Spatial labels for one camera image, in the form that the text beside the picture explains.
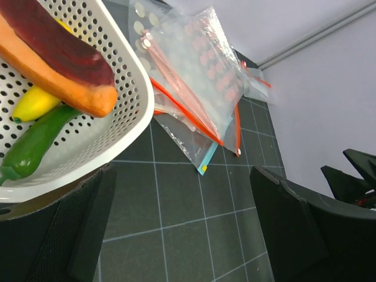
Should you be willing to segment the pink zipper clear bag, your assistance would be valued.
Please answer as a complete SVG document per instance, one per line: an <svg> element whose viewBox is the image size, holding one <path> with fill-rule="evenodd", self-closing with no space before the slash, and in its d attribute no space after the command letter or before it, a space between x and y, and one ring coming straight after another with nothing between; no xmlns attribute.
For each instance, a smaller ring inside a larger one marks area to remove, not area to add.
<svg viewBox="0 0 376 282"><path fill-rule="evenodd" d="M207 137L220 145L223 145L222 137L217 131L215 125L206 113L200 100L196 97L191 88L186 82L177 74L171 64L166 59L162 50L159 48L152 34L145 30L141 38L141 43L145 49L148 50L156 66L159 68L162 75L166 78L176 96L173 96L166 90L159 82L151 78L150 81L157 90L166 95L180 110L181 112L200 129Z"/></svg>

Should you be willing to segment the orange maroon toy steak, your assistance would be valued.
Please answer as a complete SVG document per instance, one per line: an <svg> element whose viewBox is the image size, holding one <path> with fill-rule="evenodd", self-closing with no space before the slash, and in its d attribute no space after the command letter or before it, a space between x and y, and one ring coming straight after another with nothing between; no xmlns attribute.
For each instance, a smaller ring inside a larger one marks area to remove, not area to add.
<svg viewBox="0 0 376 282"><path fill-rule="evenodd" d="M116 101L115 75L94 47L38 1L1 1L1 58L54 97L103 118Z"/></svg>

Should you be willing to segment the yellow toy banana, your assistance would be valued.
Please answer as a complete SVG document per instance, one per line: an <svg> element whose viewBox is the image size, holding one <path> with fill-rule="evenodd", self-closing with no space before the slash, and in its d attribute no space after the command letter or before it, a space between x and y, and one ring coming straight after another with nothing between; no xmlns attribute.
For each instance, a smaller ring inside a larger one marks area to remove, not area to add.
<svg viewBox="0 0 376 282"><path fill-rule="evenodd" d="M37 120L60 103L61 100L33 85L15 106L12 119L15 123Z"/></svg>

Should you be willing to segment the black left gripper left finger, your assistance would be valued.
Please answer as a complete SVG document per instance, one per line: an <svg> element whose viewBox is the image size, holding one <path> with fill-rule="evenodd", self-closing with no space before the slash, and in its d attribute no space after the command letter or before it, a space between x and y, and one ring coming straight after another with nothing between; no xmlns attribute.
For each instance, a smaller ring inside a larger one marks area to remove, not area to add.
<svg viewBox="0 0 376 282"><path fill-rule="evenodd" d="M93 281L117 173L98 169L1 205L1 281Z"/></svg>

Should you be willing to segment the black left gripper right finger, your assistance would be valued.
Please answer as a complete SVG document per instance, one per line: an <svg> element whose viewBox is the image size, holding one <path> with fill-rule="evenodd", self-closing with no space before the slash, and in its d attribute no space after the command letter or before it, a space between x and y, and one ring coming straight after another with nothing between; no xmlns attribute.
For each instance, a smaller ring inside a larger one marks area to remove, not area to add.
<svg viewBox="0 0 376 282"><path fill-rule="evenodd" d="M375 281L375 212L254 166L250 184L275 281Z"/></svg>

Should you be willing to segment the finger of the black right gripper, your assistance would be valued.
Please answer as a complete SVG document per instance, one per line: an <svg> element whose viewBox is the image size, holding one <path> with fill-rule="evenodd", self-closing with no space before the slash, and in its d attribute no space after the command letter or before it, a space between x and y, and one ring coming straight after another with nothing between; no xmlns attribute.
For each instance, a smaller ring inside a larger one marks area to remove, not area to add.
<svg viewBox="0 0 376 282"><path fill-rule="evenodd" d="M334 198L355 206L374 206L375 156L354 149L346 149L343 154L362 178L356 178L333 167L321 167Z"/></svg>

